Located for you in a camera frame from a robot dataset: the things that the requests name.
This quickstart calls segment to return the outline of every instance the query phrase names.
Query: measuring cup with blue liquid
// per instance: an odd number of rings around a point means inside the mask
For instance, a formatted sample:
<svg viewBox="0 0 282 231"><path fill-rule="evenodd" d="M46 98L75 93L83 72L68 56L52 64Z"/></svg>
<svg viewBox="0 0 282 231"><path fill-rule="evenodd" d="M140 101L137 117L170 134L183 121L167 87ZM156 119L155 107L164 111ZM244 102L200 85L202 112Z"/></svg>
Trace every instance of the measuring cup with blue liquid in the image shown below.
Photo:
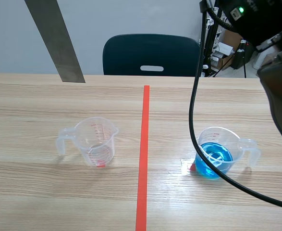
<svg viewBox="0 0 282 231"><path fill-rule="evenodd" d="M249 167L254 166L261 155L256 141L242 139L226 128L207 128L200 133L197 142L206 158L224 174L242 158L245 152L250 152ZM201 175L208 178L219 177L198 154L196 154L195 165Z"/></svg>

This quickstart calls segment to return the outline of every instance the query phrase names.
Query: black chair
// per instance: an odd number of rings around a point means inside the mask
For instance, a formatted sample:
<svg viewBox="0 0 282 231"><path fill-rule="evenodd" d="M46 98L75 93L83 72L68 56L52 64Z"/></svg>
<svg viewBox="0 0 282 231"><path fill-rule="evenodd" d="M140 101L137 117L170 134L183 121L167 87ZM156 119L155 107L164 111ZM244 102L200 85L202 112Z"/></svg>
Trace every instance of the black chair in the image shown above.
<svg viewBox="0 0 282 231"><path fill-rule="evenodd" d="M199 49L198 42L186 37L118 35L110 38L104 46L103 72L105 75L193 77ZM163 70L146 70L146 66L163 67Z"/></svg>

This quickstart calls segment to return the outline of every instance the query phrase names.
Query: black cable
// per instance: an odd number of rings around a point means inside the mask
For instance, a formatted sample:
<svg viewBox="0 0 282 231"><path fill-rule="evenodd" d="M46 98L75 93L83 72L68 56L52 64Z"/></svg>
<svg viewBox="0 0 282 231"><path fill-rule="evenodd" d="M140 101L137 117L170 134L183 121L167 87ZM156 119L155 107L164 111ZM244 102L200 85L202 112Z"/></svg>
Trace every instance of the black cable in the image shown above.
<svg viewBox="0 0 282 231"><path fill-rule="evenodd" d="M245 71L245 78L246 78L246 70L245 70L245 50L243 52L243 69Z"/></svg>
<svg viewBox="0 0 282 231"><path fill-rule="evenodd" d="M227 60L227 62L218 70L217 73L215 73L215 74L213 75L213 77L217 76L217 74L227 65L227 63L234 57L234 55L235 55L235 54L233 54L233 55L229 58L229 60Z"/></svg>
<svg viewBox="0 0 282 231"><path fill-rule="evenodd" d="M200 53L199 53L199 60L198 60L198 68L196 70L196 77L194 80L194 84L193 84L193 90L192 90L192 94L191 94L191 101L190 101L190 108L189 108L189 130L190 130L190 136L191 136L191 140L192 143L194 145L194 148L196 150L196 152L198 153L198 155L202 158L202 160L218 175L220 176L222 179L224 179L225 181L227 181L228 183L230 183L231 185L233 185L234 187L244 191L247 194L250 194L251 196L254 196L260 200L266 201L268 203L271 203L273 205L277 205L282 207L282 201L267 197L265 195L262 195L258 192L255 192L239 183L237 183L236 181L234 181L233 179L229 178L228 176L226 176L224 173L222 173L221 171L219 171L206 157L205 155L202 153L202 151L200 150L197 141L196 141L196 137L195 137L195 133L194 133L194 127L193 127L193 109L194 109L194 102L195 102L195 97L196 97L196 91L197 91L197 86L198 86L198 81L199 81L199 77L201 75L201 71L202 71L202 65L203 65L203 59L201 59L203 57L203 52L204 52L204 41L205 41L205 32L206 32L206 12L203 13L203 19L202 19L202 33L201 33L201 43L200 43Z"/></svg>
<svg viewBox="0 0 282 231"><path fill-rule="evenodd" d="M230 30L232 32L237 33L237 31L235 30L235 28L229 24L224 22L221 18L219 18L216 13L214 13L214 10L212 8L208 8L208 14L210 15L210 17L219 25L221 25L222 27L224 27L227 30Z"/></svg>

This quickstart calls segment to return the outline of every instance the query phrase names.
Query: plastic measuring cup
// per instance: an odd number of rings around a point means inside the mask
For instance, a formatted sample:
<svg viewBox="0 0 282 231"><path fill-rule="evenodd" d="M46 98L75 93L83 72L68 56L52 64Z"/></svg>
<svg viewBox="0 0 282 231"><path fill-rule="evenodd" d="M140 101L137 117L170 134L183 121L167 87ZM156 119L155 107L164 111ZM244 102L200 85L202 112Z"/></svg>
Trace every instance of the plastic measuring cup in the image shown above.
<svg viewBox="0 0 282 231"><path fill-rule="evenodd" d="M224 174L242 158L245 152L250 152L249 167L254 166L261 155L256 141L241 139L237 134L226 128L207 128L200 133L197 142L207 159ZM203 176L219 177L198 154L196 154L195 165L196 170Z"/></svg>
<svg viewBox="0 0 282 231"><path fill-rule="evenodd" d="M56 147L65 154L65 140L72 140L89 165L102 166L114 157L114 136L118 129L108 120L93 117L78 123L74 128L59 132Z"/></svg>

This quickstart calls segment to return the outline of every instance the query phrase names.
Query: small red object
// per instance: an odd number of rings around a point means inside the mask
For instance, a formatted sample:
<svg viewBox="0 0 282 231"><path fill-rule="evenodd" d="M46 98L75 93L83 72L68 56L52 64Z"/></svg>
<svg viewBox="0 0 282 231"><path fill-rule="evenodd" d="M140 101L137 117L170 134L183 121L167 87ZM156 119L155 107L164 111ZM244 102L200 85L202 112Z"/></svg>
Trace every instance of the small red object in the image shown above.
<svg viewBox="0 0 282 231"><path fill-rule="evenodd" d="M190 171L196 171L196 167L195 167L195 163L193 163L191 165L191 167L189 168Z"/></svg>

